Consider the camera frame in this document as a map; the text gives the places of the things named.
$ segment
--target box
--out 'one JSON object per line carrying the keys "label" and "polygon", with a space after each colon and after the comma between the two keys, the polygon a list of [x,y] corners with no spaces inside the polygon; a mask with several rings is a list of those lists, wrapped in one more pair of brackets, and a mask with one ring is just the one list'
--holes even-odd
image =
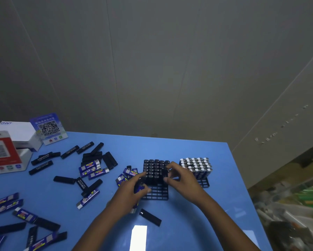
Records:
{"label": "box", "polygon": [[29,149],[16,150],[7,131],[0,131],[0,173],[24,171],[31,159]]}
{"label": "box", "polygon": [[28,148],[37,152],[42,142],[30,122],[2,121],[0,131],[8,131],[16,149]]}

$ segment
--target person's right hand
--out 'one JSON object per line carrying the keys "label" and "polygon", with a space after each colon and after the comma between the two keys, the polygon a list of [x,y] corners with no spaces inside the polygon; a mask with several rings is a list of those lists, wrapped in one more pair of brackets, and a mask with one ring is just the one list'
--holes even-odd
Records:
{"label": "person's right hand", "polygon": [[163,180],[175,188],[189,202],[197,205],[198,202],[208,195],[189,169],[181,167],[174,161],[168,164],[167,168],[171,170],[168,173],[168,177],[164,177]]}

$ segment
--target person's right arm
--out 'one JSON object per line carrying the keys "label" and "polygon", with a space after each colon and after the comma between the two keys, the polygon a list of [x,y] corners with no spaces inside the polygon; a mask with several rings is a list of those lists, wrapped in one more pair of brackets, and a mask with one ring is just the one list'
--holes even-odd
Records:
{"label": "person's right arm", "polygon": [[[219,204],[202,189],[191,171],[175,162],[171,162],[167,168],[171,170],[164,181],[200,208],[224,250],[260,251]],[[179,181],[173,180],[174,177],[179,177]]]}

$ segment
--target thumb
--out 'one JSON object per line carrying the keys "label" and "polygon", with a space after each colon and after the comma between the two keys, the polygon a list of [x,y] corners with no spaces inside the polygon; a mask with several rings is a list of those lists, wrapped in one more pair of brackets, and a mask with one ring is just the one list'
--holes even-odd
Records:
{"label": "thumb", "polygon": [[152,192],[152,190],[150,188],[145,187],[144,189],[140,190],[138,193],[135,193],[134,195],[136,195],[139,199],[141,199],[150,192]]}
{"label": "thumb", "polygon": [[173,180],[172,178],[169,178],[169,177],[164,177],[163,180],[165,183],[175,188],[176,190],[179,187],[179,181]]}

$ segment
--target blue table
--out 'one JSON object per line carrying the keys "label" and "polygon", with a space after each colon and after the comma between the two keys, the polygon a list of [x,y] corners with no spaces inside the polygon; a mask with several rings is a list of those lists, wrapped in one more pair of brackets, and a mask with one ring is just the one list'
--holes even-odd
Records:
{"label": "blue table", "polygon": [[[210,187],[206,191],[242,230],[253,231],[262,251],[272,250],[226,143],[76,132],[68,132],[68,135],[68,139],[48,146],[43,145],[39,152],[33,153],[31,160],[50,151],[64,153],[75,145],[82,147],[93,141],[95,145],[103,142],[104,147],[101,150],[104,153],[110,151],[118,162],[118,166],[100,177],[103,180],[100,194],[80,211],[76,207],[76,203],[82,198],[79,186],[57,183],[53,178],[56,175],[77,178],[82,154],[74,153],[64,160],[60,157],[54,158],[53,166],[33,176],[28,174],[33,168],[31,164],[23,172],[0,174],[0,198],[19,192],[20,198],[24,199],[23,207],[26,210],[61,224],[59,232],[68,231],[67,240],[49,246],[46,250],[73,248],[116,192],[115,179],[125,166],[132,165],[141,172],[144,159],[178,162],[180,158],[185,157],[209,157],[213,172],[208,177]],[[96,181],[89,181],[88,178],[84,180],[87,185]],[[161,226],[157,227],[139,216],[138,211],[141,208],[160,218]],[[0,214],[0,226],[20,222],[22,220],[13,216],[11,211]],[[120,220],[108,235],[102,250],[128,251],[135,225],[147,226],[146,251],[222,250],[217,236],[201,211],[171,187],[168,201],[142,200],[136,214]],[[8,234],[1,250],[23,250],[31,226],[27,224],[26,229]],[[38,239],[49,233],[45,229],[39,229]]]}

